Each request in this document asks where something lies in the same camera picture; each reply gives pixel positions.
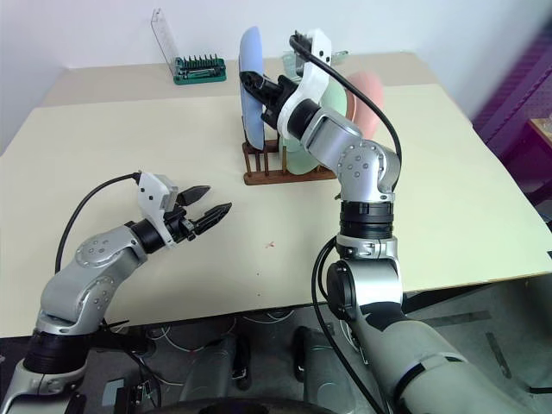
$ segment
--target table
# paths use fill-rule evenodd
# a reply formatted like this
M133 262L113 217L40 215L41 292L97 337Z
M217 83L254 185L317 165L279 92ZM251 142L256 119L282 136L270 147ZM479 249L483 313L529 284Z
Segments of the table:
M230 82L235 75L220 87ZM552 235L442 87L431 78L384 82L385 111L404 152L395 234L405 291L551 272ZM211 185L188 210L192 218L215 204L233 207L195 241L152 255L121 285L108 321L164 323L311 301L314 259L339 229L339 185L245 186L234 85L220 95L213 85L203 95L175 87L183 97L120 102L99 97L98 86L95 103L73 102L54 87L0 158L0 336L34 327L60 234L80 199L137 169L163 173L181 189ZM383 128L375 139L391 145ZM140 219L135 197L130 182L95 196L69 236L64 263L90 235Z

